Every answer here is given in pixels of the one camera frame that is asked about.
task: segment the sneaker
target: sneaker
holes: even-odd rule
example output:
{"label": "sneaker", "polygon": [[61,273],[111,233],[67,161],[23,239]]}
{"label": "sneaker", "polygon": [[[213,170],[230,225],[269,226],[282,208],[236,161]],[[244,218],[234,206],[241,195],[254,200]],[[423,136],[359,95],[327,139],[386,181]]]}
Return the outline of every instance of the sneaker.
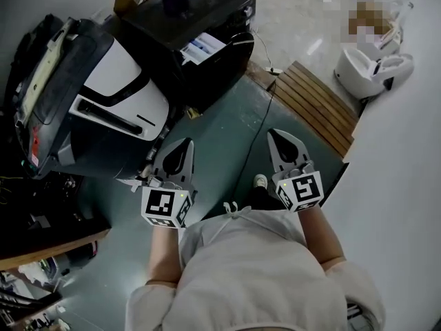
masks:
{"label": "sneaker", "polygon": [[262,186],[265,189],[268,188],[268,179],[263,174],[257,174],[253,180],[253,188],[257,188],[258,186]]}

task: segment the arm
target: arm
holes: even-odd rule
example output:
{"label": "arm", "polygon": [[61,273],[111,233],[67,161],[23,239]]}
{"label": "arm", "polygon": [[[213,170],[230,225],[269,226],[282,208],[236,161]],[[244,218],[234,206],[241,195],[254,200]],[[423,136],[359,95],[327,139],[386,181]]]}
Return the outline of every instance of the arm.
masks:
{"label": "arm", "polygon": [[315,256],[324,271],[346,261],[342,246],[332,230],[323,211],[315,206],[298,213],[309,251]]}
{"label": "arm", "polygon": [[148,270],[150,275],[148,285],[160,284],[176,287],[182,275],[177,229],[153,228]]}

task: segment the wire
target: wire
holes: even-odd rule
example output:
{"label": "wire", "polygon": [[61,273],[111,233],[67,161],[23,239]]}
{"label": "wire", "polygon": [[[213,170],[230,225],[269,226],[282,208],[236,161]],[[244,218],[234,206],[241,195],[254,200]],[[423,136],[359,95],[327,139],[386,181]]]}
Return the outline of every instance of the wire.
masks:
{"label": "wire", "polygon": [[[6,179],[22,179],[22,177],[0,177],[0,194],[2,191],[7,191],[9,193],[11,193],[12,191],[5,188],[4,186],[2,186],[2,180],[6,180]],[[4,197],[0,195],[0,205],[7,205],[8,204],[8,200]]]}
{"label": "wire", "polygon": [[265,116],[262,118],[262,122],[260,123],[259,129],[257,130],[256,134],[254,135],[254,138],[253,138],[253,141],[251,142],[251,145],[249,145],[249,150],[248,150],[248,153],[247,153],[247,157],[245,158],[245,162],[242,165],[242,169],[240,170],[239,176],[237,177],[236,184],[234,184],[233,193],[232,193],[232,195],[230,197],[230,201],[231,202],[233,201],[234,195],[236,194],[236,190],[237,190],[237,187],[239,185],[240,178],[242,177],[243,171],[245,170],[245,167],[247,166],[247,162],[248,162],[249,156],[251,154],[251,151],[253,149],[254,142],[256,142],[257,136],[259,135],[260,131],[262,130],[263,124],[264,124],[265,120],[267,119],[267,116],[268,116],[268,113],[269,113],[269,108],[271,107],[271,103],[273,101],[274,93],[275,93],[275,90],[276,90],[276,82],[273,83],[272,88],[273,88],[273,90],[271,91],[271,99],[269,100],[267,111],[265,113]]}
{"label": "wire", "polygon": [[257,34],[257,31],[252,30],[252,32],[256,35],[256,37],[258,37],[260,39],[260,41],[262,42],[263,46],[265,47],[265,53],[267,54],[267,58],[268,58],[268,61],[269,61],[269,67],[272,69],[273,68],[273,63],[271,62],[271,59],[269,58],[267,45],[265,44],[263,39]]}

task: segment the white t-shirt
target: white t-shirt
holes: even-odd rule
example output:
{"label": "white t-shirt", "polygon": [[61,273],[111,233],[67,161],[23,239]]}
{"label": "white t-shirt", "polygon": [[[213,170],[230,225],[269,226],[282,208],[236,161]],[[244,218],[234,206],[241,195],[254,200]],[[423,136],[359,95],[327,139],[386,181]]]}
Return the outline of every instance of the white t-shirt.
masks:
{"label": "white t-shirt", "polygon": [[356,316],[354,330],[382,330],[384,308],[368,274],[350,262],[325,273],[294,222],[285,210],[245,208],[189,227],[177,289],[135,290],[126,331],[348,330]]}

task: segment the floor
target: floor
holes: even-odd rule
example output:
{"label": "floor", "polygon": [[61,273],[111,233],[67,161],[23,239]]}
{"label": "floor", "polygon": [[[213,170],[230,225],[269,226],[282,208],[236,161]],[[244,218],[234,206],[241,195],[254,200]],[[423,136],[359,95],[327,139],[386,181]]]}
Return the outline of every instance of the floor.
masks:
{"label": "floor", "polygon": [[281,70],[297,60],[358,111],[358,102],[334,76],[344,38],[339,35],[342,14],[331,12],[323,1],[257,0],[252,21],[257,36],[251,60],[263,68]]}
{"label": "floor", "polygon": [[[237,176],[270,101],[271,97],[262,88],[243,77],[202,117],[193,121],[184,118],[172,130],[166,139],[168,143],[191,137],[196,148],[193,184],[198,196],[186,218],[187,225],[206,214],[224,213],[222,203],[231,201]],[[341,159],[273,99],[234,200],[241,202],[255,174],[272,173],[266,140],[269,128],[286,130],[305,142],[326,191],[342,167]],[[87,207],[93,203],[107,217],[112,230],[89,265],[74,274],[72,280],[64,281],[61,293],[66,312],[60,317],[73,330],[122,330],[125,302],[147,280],[152,227],[140,214],[140,190],[132,193],[117,181],[86,179],[81,205]]]}
{"label": "floor", "polygon": [[[257,4],[253,29],[265,42],[273,67],[285,69],[298,60],[356,110],[356,102],[333,76],[340,44],[327,36],[322,0],[258,0]],[[252,60],[262,67],[269,66],[265,47],[258,38]],[[190,136],[196,144],[193,184],[199,193],[187,216],[187,225],[206,214],[222,213],[222,203],[232,200],[238,173],[269,102],[266,92],[243,77],[201,118],[184,118],[169,135],[168,143]],[[238,203],[257,172],[271,174],[266,142],[269,128],[280,128],[302,139],[321,172],[325,190],[332,185],[342,161],[273,99],[238,181],[234,195]],[[99,253],[89,265],[63,281],[61,293],[65,299],[61,305],[66,311],[59,316],[73,330],[122,330],[127,298],[147,279],[152,228],[139,212],[141,191],[132,193],[117,181],[87,179],[81,192],[82,204],[97,204],[112,230],[100,242]]]}

